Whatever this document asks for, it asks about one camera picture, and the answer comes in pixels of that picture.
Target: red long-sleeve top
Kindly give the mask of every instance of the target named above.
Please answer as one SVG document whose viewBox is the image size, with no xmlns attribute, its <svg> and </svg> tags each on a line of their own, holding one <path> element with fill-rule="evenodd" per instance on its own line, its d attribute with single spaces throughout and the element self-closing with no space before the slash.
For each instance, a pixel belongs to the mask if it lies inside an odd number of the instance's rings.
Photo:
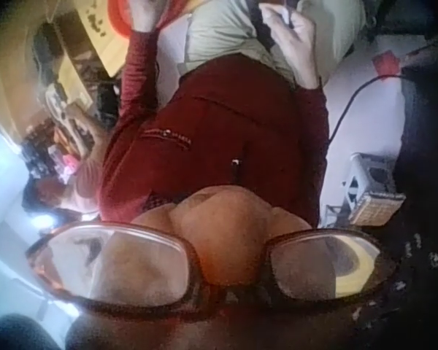
<svg viewBox="0 0 438 350">
<path fill-rule="evenodd" d="M 329 136 L 322 89 L 291 89 L 267 66 L 228 55 L 183 77 L 158 110 L 157 41 L 158 33 L 131 34 L 102 219 L 130 222 L 150 197 L 237 184 L 316 226 Z"/>
</svg>

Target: dark fabric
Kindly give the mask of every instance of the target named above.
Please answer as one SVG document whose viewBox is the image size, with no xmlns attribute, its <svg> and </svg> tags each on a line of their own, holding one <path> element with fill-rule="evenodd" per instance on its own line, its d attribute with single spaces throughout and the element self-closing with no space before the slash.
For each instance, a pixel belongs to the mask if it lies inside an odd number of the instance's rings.
<svg viewBox="0 0 438 350">
<path fill-rule="evenodd" d="M 178 198 L 238 184 L 316 226 L 329 133 L 323 90 L 293 90 L 258 61 L 229 55 L 183 77 L 158 111 L 157 39 L 130 38 L 104 161 L 102 219 L 132 221 L 153 193 Z"/>
<path fill-rule="evenodd" d="M 59 350 L 42 326 L 23 315 L 0 318 L 0 350 Z"/>
<path fill-rule="evenodd" d="M 368 230 L 401 260 L 385 293 L 360 311 L 346 349 L 428 349 L 438 343 L 438 66 L 404 69 L 406 123 L 396 164 L 407 200 L 382 228 Z"/>
</svg>

